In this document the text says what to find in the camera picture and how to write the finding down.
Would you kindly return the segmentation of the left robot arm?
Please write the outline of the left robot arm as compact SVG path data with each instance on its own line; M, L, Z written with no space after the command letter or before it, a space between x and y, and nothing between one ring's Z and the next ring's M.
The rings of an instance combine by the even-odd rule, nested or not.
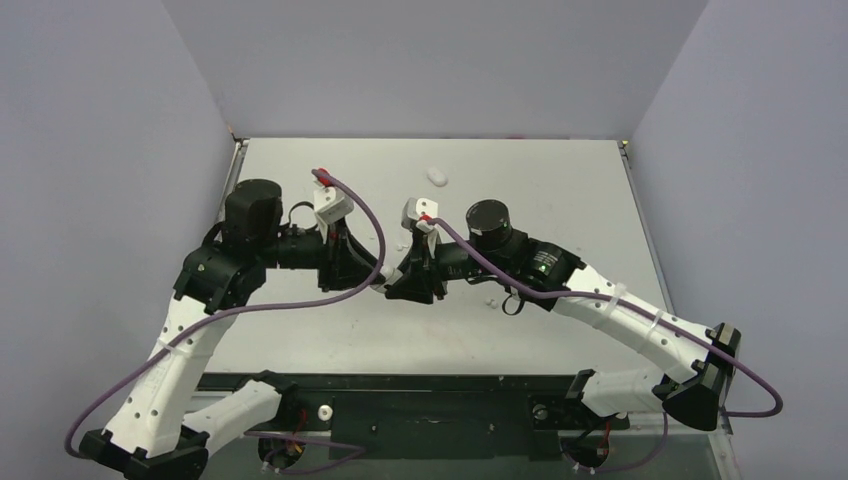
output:
M148 359L118 388L127 397L103 427L82 432L73 424L64 447L126 479L197 479L231 442L267 423L291 427L298 402L292 383L272 372L256 374L228 397L189 411L217 346L235 321L256 311L251 296L275 268L314 270L324 297L319 306L351 298L384 282L387 246L375 228L379 252L351 235L347 217L365 201L324 170L314 171L310 202L315 224L300 229L283 217L282 189L265 179L237 183L223 201L221 219L183 261L164 324Z

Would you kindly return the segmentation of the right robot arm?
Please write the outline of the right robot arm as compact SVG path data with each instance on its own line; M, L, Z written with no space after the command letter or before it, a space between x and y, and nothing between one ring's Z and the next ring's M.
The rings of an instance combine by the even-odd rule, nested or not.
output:
M435 201L411 198L401 225L412 245L389 299L441 300L447 284L495 281L521 305L535 304L609 336L649 361L636 370L583 370L564 400L566 418L588 427L600 417L666 413L701 431L717 428L741 343L735 327L689 322L629 293L579 256L515 229L508 207L487 199L466 213L469 238L444 243L432 221Z

